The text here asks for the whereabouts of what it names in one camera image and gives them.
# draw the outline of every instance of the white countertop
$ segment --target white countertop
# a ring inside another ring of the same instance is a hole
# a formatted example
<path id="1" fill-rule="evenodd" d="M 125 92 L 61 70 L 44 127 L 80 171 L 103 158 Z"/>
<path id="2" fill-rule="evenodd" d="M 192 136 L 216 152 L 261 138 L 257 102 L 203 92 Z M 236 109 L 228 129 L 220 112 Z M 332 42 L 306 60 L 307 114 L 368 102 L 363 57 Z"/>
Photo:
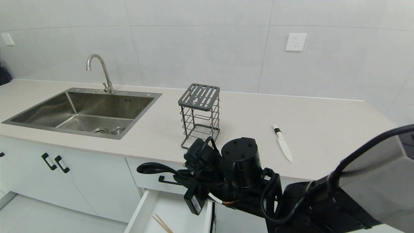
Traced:
<path id="1" fill-rule="evenodd" d="M 0 87 L 4 121 L 71 87 L 102 85 L 13 80 Z M 114 86 L 115 90 L 157 92 L 162 96 L 121 140 L 0 124 L 0 135 L 110 155 L 183 163 L 185 150 L 178 99 L 180 89 Z M 282 154 L 277 124 L 294 163 Z M 364 101 L 220 92 L 219 150 L 228 141 L 250 137 L 259 147 L 262 168 L 282 177 L 315 180 L 365 142 L 396 125 Z"/>

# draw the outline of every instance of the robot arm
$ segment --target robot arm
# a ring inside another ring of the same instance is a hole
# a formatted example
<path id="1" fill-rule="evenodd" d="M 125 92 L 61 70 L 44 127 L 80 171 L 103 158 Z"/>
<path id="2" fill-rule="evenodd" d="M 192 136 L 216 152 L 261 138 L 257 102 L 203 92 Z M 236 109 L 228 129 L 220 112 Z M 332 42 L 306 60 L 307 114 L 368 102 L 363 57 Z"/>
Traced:
<path id="1" fill-rule="evenodd" d="M 279 174 L 261 168 L 252 138 L 232 140 L 221 153 L 211 138 L 198 139 L 184 158 L 185 170 L 144 163 L 137 171 L 173 173 L 194 214 L 212 200 L 263 217 L 269 233 L 345 233 L 382 223 L 414 233 L 414 125 L 378 135 L 326 177 L 283 192 Z"/>

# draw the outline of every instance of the stainless steel sink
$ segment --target stainless steel sink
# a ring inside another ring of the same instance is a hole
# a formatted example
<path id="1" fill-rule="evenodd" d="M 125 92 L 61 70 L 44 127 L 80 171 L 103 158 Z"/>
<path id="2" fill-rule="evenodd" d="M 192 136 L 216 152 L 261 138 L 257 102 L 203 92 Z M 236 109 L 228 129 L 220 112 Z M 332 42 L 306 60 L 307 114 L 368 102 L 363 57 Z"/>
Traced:
<path id="1" fill-rule="evenodd" d="M 121 139 L 161 95 L 70 88 L 2 123 Z"/>

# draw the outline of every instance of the chopsticks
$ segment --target chopsticks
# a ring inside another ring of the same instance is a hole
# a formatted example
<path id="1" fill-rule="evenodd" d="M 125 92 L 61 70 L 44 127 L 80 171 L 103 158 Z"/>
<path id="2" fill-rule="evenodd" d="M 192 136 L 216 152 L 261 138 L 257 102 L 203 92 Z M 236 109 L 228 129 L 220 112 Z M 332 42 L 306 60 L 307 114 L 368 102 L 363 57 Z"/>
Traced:
<path id="1" fill-rule="evenodd" d="M 154 216 L 152 217 L 153 219 L 155 219 L 155 221 L 162 226 L 162 228 L 164 228 L 164 230 L 168 233 L 174 233 L 168 226 L 167 224 L 165 224 L 164 221 L 162 221 L 162 219 L 158 216 L 158 214 L 155 215 L 157 218 L 155 218 Z"/>

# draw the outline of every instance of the metal rack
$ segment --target metal rack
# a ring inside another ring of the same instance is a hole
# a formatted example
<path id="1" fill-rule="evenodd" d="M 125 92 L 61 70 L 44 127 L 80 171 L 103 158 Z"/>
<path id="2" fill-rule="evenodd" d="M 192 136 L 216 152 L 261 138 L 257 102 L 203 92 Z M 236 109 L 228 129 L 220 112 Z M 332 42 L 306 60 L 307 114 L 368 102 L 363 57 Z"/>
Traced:
<path id="1" fill-rule="evenodd" d="M 217 139 L 220 133 L 219 93 L 219 87 L 193 83 L 179 99 L 185 135 L 181 148 L 188 149 L 185 144 L 190 138 L 205 140 L 211 136 Z"/>

